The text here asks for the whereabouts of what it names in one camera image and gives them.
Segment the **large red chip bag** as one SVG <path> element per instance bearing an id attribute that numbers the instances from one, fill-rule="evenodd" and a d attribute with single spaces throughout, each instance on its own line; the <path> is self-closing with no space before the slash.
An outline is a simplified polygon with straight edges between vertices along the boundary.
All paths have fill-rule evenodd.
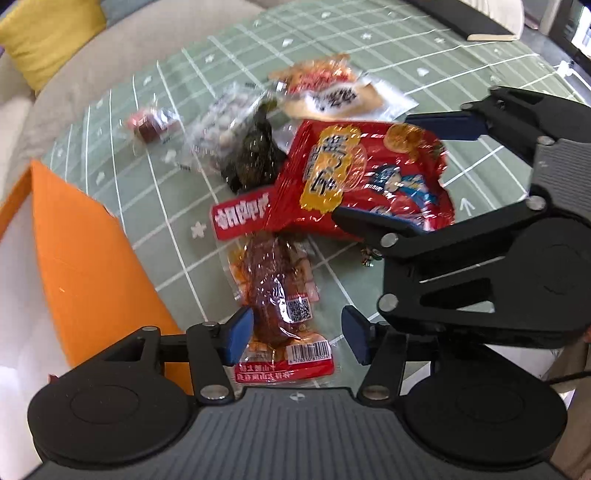
<path id="1" fill-rule="evenodd" d="M 305 120 L 273 185 L 264 227 L 344 238 L 332 212 L 346 207 L 440 230 L 455 221 L 440 183 L 446 167 L 441 140 L 418 126 Z"/>

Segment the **small pink brown candy packet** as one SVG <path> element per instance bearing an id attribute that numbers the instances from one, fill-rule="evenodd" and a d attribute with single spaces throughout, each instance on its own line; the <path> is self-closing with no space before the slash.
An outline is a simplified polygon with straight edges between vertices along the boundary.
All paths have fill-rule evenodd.
<path id="1" fill-rule="evenodd" d="M 129 116 L 125 126 L 145 145 L 164 143 L 180 126 L 180 117 L 165 108 L 146 107 Z"/>

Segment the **dark seaweed snack packet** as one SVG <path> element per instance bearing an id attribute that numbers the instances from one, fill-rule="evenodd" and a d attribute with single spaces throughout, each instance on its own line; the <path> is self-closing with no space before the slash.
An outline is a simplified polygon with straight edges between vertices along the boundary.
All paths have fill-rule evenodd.
<path id="1" fill-rule="evenodd" d="M 274 100 L 259 105 L 238 148 L 222 162 L 221 177 L 232 193 L 242 194 L 276 182 L 287 153 L 273 140 L 273 127 L 267 119 L 275 107 Z"/>

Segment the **yellow cushion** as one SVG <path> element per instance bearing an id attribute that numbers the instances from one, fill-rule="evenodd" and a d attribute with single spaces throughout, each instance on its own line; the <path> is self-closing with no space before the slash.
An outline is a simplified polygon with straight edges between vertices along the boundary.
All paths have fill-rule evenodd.
<path id="1" fill-rule="evenodd" d="M 1 17 L 1 46 L 38 93 L 105 28 L 98 1 L 17 1 Z"/>

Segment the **clear bag of white balls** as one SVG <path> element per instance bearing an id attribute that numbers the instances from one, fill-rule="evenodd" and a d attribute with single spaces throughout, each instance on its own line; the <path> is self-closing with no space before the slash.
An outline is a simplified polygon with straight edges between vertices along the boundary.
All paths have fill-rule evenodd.
<path id="1" fill-rule="evenodd" d="M 226 86 L 204 113 L 186 128 L 180 165 L 190 171 L 220 171 L 238 152 L 253 117 L 267 99 L 250 84 Z"/>

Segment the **red meat snack packet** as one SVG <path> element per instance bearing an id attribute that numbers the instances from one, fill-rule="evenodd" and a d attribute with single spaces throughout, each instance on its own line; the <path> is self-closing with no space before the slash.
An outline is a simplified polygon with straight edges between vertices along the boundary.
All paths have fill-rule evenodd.
<path id="1" fill-rule="evenodd" d="M 228 244 L 236 296 L 253 314 L 252 337 L 235 361 L 245 385 L 308 381 L 335 373 L 329 340 L 315 325 L 320 293 L 301 241 L 266 229 L 270 189 L 211 207 L 219 242 Z"/>

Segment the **black notebook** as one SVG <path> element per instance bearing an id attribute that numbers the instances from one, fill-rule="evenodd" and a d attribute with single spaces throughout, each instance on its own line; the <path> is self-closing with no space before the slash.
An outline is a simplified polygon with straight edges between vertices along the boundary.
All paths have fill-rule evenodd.
<path id="1" fill-rule="evenodd" d="M 457 0 L 409 0 L 408 3 L 469 42 L 511 42 L 517 36 L 470 5 Z"/>

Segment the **orange storage box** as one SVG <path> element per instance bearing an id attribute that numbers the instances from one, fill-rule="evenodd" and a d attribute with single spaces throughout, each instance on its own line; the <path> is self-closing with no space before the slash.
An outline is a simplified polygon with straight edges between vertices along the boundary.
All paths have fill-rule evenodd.
<path id="1" fill-rule="evenodd" d="M 32 397 L 143 326 L 178 334 L 119 221 L 34 160 L 1 206 L 1 476 L 40 463 Z"/>

